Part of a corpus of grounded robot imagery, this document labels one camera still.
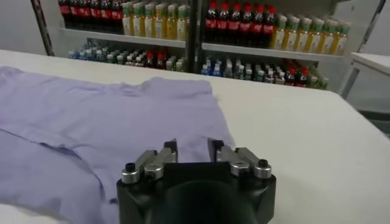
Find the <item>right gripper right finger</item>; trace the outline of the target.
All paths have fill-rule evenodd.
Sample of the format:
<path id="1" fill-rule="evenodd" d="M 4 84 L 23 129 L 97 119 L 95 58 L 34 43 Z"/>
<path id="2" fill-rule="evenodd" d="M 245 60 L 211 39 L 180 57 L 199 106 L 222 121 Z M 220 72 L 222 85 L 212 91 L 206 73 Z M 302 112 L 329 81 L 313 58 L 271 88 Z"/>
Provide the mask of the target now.
<path id="1" fill-rule="evenodd" d="M 232 175 L 240 177 L 244 173 L 251 173 L 258 179 L 269 179 L 272 176 L 272 167 L 266 159 L 259 159 L 248 148 L 231 148 L 222 140 L 208 138 L 208 151 L 212 162 L 227 162 Z"/>

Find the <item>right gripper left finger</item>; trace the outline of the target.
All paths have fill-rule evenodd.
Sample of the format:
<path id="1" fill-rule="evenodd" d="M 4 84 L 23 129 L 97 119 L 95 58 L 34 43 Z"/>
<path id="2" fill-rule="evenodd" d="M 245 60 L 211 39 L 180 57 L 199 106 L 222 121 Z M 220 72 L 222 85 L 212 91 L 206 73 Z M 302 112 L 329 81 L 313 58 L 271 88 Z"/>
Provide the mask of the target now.
<path id="1" fill-rule="evenodd" d="M 146 150 L 135 162 L 126 163 L 122 170 L 121 181 L 124 184 L 135 184 L 147 177 L 158 180 L 163 177 L 164 167 L 167 163 L 177 162 L 177 141 L 170 140 L 163 144 L 163 148 Z"/>

